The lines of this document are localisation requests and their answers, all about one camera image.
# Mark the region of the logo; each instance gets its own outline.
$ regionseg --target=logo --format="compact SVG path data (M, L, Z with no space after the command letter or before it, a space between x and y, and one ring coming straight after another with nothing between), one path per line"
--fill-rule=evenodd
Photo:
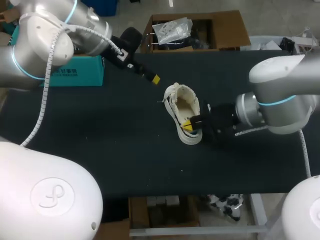
M75 201L75 193L69 183L60 178L46 178L31 191L31 203L45 216L59 216L69 211Z
M56 185L53 187L52 194L46 195L48 199L52 199L51 203L39 203L39 206L42 208L54 208L58 204L58 199L62 198L65 195L65 190L61 185Z

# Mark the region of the shoe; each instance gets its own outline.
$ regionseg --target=shoe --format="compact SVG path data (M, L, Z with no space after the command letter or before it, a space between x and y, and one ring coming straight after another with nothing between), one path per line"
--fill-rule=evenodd
M189 118L200 115L195 92L186 85L175 83L165 90L163 102L175 122L180 140L187 145L198 144L202 139L202 130L188 132L181 127Z

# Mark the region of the plastic bag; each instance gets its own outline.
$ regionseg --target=plastic bag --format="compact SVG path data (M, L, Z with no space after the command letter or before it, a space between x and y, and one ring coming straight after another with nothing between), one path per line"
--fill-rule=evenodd
M152 25L159 45L190 37L192 20L186 17L166 23Z

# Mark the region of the white cable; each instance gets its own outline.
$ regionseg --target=white cable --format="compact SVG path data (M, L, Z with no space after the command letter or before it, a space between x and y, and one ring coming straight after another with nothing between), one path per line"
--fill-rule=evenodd
M305 140L305 136L302 130L299 130L299 136L302 144L302 150L303 150L303 157L304 157L304 164L305 164L305 171L306 176L308 178L311 178L311 171L310 171L310 164L309 164L309 157L308 157L308 150L307 150L307 144Z
M48 61L46 64L46 70L45 70L45 78L44 78L44 87L43 87L43 94L42 94L42 100L41 100L41 109L40 109L40 114L38 117L38 120L36 121L36 124L32 130L32 132L30 133L30 135L26 138L26 140L24 140L23 143L21 143L20 146L22 147L26 147L30 141L34 138L34 136L37 134L41 123L44 119L45 116L45 111L46 111L46 106L47 106L47 99L48 99L48 91L49 91L49 84L50 84L50 78L51 78L51 70L52 70L52 62L54 59L54 54L55 54L55 50L56 50L56 45L59 39L60 34L63 31L67 31L70 29L76 29L76 30L82 30L82 31L86 31L88 33L97 35L99 38L102 38L103 40L107 41L112 49L114 49L114 51L119 54L119 55L123 55L123 53L121 52L120 48L118 48L109 38L103 36L102 34L87 28L87 27L83 27L83 26L78 26L78 25L68 25L64 28L60 28L57 32L57 34L53 37L52 43L51 43L51 48L50 48L50 52L49 52L49 57L48 57Z
M241 136L241 135L253 133L253 132L256 132L256 131L261 131L261 130L264 130L264 129L267 129L267 128L268 128L267 126L252 128L252 129L248 129L248 130L244 130L244 131L237 132L237 133L235 133L234 135L235 135L236 137L239 137L239 136Z

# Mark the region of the floor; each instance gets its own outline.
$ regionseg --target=floor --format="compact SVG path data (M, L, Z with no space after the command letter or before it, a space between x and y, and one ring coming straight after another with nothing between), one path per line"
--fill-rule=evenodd
M228 10L240 10L250 36L296 36L305 27L320 38L320 2L312 0L141 0L130 3L119 0L116 16L106 17L113 27L113 35L120 36L128 27L143 32L152 14L167 13L208 13ZM282 194L262 194L267 217L281 199ZM242 219L238 223L226 220L216 213L202 212L202 226L251 225L253 217L250 207L243 207ZM255 234L212 235L157 238L158 240L255 240Z
M313 0L119 0L116 16L106 20L119 36L127 27L143 32L152 14L240 10L250 36L295 36L308 26L320 38L320 2Z

